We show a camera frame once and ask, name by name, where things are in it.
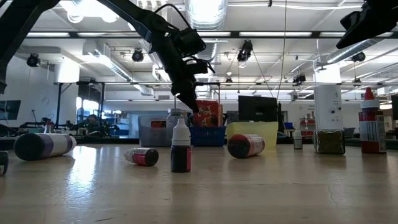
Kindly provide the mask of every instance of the red bottle cap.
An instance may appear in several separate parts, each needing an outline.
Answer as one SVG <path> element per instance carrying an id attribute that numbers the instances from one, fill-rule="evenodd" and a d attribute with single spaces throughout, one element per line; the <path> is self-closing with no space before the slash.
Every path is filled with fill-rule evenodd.
<path id="1" fill-rule="evenodd" d="M 374 100 L 374 95 L 373 95 L 372 89 L 370 89 L 370 87 L 366 88 L 365 100 Z"/>

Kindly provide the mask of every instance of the red box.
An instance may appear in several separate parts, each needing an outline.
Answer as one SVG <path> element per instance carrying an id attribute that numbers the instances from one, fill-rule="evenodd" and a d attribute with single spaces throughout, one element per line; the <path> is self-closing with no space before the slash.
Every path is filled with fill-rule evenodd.
<path id="1" fill-rule="evenodd" d="M 193 115 L 193 122 L 198 127 L 220 127 L 222 119 L 222 106 L 217 101 L 197 100 L 199 113 Z"/>

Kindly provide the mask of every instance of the spotlight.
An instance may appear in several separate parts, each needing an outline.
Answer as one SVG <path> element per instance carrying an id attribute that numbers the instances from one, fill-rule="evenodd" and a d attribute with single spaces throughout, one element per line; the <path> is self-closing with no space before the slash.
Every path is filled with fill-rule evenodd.
<path id="1" fill-rule="evenodd" d="M 303 83 L 305 81 L 307 81 L 305 75 L 299 75 L 297 78 L 293 79 L 294 83 Z"/>
<path id="2" fill-rule="evenodd" d="M 132 60 L 135 62 L 142 62 L 144 60 L 144 55 L 142 54 L 142 49 L 134 49 L 132 54 Z"/>
<path id="3" fill-rule="evenodd" d="M 37 68 L 41 64 L 41 60 L 39 59 L 39 54 L 30 54 L 30 57 L 27 59 L 26 64 L 32 68 Z"/>
<path id="4" fill-rule="evenodd" d="M 251 43 L 251 40 L 245 40 L 243 46 L 241 47 L 241 50 L 239 51 L 238 61 L 246 62 L 250 58 L 252 50 L 253 45 Z"/>
<path id="5" fill-rule="evenodd" d="M 232 83 L 233 81 L 232 81 L 232 78 L 227 78 L 227 79 L 225 80 L 225 82 L 226 82 L 226 83 Z"/>
<path id="6" fill-rule="evenodd" d="M 359 54 L 356 54 L 356 55 L 354 55 L 354 56 L 351 58 L 351 60 L 352 60 L 353 62 L 363 62 L 363 61 L 365 61 L 365 59 L 366 59 L 366 55 L 365 55 L 364 52 L 361 52 L 361 53 L 359 53 Z"/>

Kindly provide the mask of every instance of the blue plastic bin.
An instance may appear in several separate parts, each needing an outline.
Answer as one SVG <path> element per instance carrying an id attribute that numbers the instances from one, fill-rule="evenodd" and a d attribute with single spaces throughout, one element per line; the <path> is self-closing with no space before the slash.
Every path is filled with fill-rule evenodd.
<path id="1" fill-rule="evenodd" d="M 191 144 L 193 146 L 224 146 L 225 126 L 215 128 L 190 127 L 189 130 L 191 131 Z"/>

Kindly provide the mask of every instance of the yellow container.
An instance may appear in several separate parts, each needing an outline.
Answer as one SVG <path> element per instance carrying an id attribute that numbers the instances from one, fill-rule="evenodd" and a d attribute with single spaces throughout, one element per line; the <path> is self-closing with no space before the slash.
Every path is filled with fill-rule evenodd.
<path id="1" fill-rule="evenodd" d="M 278 122 L 233 122 L 226 127 L 226 137 L 234 134 L 257 134 L 266 141 L 265 150 L 276 149 Z"/>

